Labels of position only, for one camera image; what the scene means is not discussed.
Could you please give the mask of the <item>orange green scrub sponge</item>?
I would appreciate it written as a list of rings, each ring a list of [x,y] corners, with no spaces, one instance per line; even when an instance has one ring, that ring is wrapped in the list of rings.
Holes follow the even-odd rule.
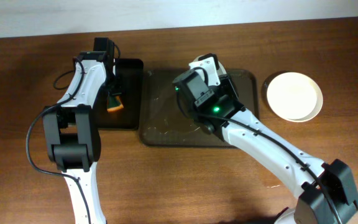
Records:
[[[124,105],[121,101],[121,97],[119,95],[116,96],[108,96],[107,100],[107,111],[108,113],[115,113],[119,110],[122,110]]]

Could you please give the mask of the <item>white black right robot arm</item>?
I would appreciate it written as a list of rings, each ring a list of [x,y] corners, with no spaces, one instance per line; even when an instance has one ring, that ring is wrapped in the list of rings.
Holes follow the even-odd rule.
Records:
[[[296,207],[284,209],[274,223],[347,223],[358,212],[358,190],[346,163],[327,164],[275,134],[234,97],[233,86],[213,88],[197,78],[191,87],[196,120],[262,164],[296,198]]]

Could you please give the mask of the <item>white plate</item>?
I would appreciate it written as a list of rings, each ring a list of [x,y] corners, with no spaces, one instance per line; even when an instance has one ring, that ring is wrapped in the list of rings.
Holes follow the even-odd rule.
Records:
[[[266,100],[280,118],[302,123],[316,117],[323,107],[323,93],[309,76],[285,72],[267,83]]]
[[[194,62],[201,61],[201,60],[204,60],[204,59],[212,57],[212,56],[213,56],[213,54],[200,55],[194,59]],[[223,64],[217,59],[216,55],[215,55],[215,57],[216,57],[215,64],[219,67],[216,69],[218,75],[220,76],[220,75],[226,74],[227,72],[226,72],[226,69],[223,67]]]

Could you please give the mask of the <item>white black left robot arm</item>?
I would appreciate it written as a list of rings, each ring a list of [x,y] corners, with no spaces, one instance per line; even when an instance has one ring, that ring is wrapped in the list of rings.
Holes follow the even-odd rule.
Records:
[[[115,63],[107,50],[81,52],[73,59],[75,74],[67,91],[42,116],[48,157],[67,183],[75,223],[107,222],[96,180],[101,139],[93,107],[98,93],[105,91],[107,111],[123,109]]]

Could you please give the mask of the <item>white plate top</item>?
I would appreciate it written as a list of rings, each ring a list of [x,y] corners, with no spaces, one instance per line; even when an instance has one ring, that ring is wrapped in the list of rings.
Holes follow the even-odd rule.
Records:
[[[323,93],[309,76],[285,72],[267,83],[266,100],[280,118],[302,123],[316,117],[323,107]]]

